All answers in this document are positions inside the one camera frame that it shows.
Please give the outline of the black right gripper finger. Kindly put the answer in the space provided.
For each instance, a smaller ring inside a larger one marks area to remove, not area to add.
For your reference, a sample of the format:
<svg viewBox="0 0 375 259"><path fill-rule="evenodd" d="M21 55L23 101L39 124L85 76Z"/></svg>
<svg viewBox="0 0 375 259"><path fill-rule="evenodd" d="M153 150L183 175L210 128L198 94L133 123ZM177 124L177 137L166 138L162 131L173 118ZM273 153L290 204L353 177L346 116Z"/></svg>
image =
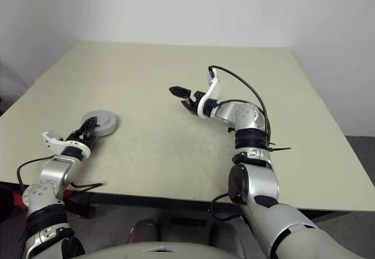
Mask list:
<svg viewBox="0 0 375 259"><path fill-rule="evenodd" d="M173 96L182 99L189 99L191 95L191 90L180 86L172 86L169 88L169 91Z"/></svg>
<svg viewBox="0 0 375 259"><path fill-rule="evenodd" d="M181 103L191 114L197 114L197 104L195 101L182 100Z"/></svg>

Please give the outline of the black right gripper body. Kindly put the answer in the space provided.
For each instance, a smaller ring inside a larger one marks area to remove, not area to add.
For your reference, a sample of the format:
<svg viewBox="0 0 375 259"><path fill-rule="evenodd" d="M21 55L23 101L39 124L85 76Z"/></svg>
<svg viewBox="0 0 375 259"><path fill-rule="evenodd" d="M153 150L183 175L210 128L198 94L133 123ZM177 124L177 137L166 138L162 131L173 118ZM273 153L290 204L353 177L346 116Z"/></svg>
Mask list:
<svg viewBox="0 0 375 259"><path fill-rule="evenodd" d="M187 99L188 110L191 114L197 114L198 105L205 94L204 92L196 91L193 95L194 99Z"/></svg>

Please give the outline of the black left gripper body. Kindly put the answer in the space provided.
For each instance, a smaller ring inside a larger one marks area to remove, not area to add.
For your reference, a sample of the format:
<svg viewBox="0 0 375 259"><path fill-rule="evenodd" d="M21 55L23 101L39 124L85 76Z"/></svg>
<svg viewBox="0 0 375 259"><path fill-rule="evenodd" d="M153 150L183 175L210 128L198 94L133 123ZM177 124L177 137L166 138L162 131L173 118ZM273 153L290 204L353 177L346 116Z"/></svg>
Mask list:
<svg viewBox="0 0 375 259"><path fill-rule="evenodd" d="M92 131L80 131L75 130L73 131L67 138L66 142L69 146L73 146L76 148L88 148L93 149L93 146L97 140L97 137L94 135Z"/></svg>

